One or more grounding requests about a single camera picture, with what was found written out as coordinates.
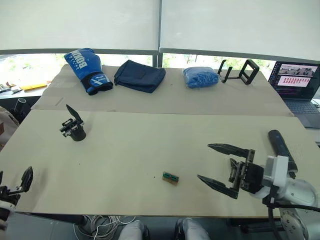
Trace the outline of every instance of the white roller blind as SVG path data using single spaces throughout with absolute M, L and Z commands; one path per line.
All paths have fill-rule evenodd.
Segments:
M 320 60 L 320 0 L 162 0 L 161 49 Z
M 158 0 L 5 0 L 0 51 L 158 50 Z

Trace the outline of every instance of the person's leg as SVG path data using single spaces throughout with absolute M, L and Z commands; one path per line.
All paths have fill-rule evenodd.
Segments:
M 185 240 L 211 240 L 207 231 L 191 218 L 182 221 L 182 230 Z
M 148 228 L 140 221 L 127 224 L 121 231 L 118 240 L 147 240 L 149 239 Z

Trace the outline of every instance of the laptop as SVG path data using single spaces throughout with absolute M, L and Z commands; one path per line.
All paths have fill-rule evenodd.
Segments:
M 311 100 L 320 86 L 320 65 L 277 61 L 269 83 L 305 128 L 320 129 L 320 112 Z

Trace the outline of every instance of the white tabletop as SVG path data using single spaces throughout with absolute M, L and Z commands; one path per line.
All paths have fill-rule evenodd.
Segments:
M 117 69 L 103 66 L 111 81 Z M 250 85 L 241 79 L 229 79 L 211 87 L 190 89 L 185 85 L 182 69 L 166 68 L 165 71 L 164 80 L 151 94 L 117 85 L 112 90 L 89 96 L 70 66 L 65 65 L 33 109 L 65 110 L 68 104 L 82 111 L 293 116 L 261 72 Z M 231 75 L 237 74 L 239 71 L 235 70 Z
M 32 166 L 34 180 L 20 212 L 92 215 L 266 217 L 261 200 L 216 192 L 197 174 L 227 183 L 229 161 L 207 147 L 255 149 L 254 163 L 273 155 L 268 131 L 278 129 L 298 166 L 298 179 L 320 189 L 320 150 L 295 117 L 80 111 L 87 137 L 59 132 L 67 111 L 32 110 L 0 152 L 3 184 L 16 186 Z M 163 171 L 180 177 L 177 186 Z

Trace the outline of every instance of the laptop keyboard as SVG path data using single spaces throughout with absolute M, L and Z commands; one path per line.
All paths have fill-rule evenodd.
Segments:
M 318 109 L 310 101 L 284 101 L 293 113 L 297 114 L 320 114 Z

